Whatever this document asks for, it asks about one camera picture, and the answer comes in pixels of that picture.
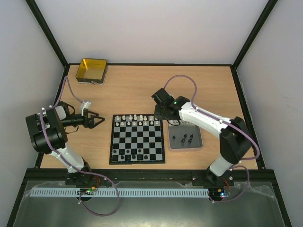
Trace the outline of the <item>pink tin with chess pieces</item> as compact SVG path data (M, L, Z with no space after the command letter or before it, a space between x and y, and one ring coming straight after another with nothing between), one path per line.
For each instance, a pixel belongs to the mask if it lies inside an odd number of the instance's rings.
M168 121L168 137L172 151L197 151L203 147L200 128L187 121Z

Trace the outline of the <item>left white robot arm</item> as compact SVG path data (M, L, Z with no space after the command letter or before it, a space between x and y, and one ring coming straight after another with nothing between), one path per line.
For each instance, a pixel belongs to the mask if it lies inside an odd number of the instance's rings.
M50 155L58 159L67 169L66 183L75 186L98 185L99 176L94 175L83 157L76 154L68 144L67 127L76 130L82 125L93 129L105 118L88 109L89 104L82 104L80 113L63 101L56 107L49 107L26 117L28 133L33 148L38 153Z

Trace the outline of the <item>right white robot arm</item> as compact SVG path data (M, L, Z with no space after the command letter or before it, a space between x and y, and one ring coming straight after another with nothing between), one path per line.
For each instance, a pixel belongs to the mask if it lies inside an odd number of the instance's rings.
M175 99L163 88L154 93L152 99L156 103L156 118L186 121L218 138L220 155L206 170L206 179L211 185L221 182L225 172L239 163L252 146L247 126L240 117L229 119L218 116L196 106L183 96Z

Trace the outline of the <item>black and silver chessboard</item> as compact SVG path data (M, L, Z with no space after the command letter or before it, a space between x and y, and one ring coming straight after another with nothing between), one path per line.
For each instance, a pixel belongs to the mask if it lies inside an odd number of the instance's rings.
M164 164L163 122L153 114L112 117L110 165Z

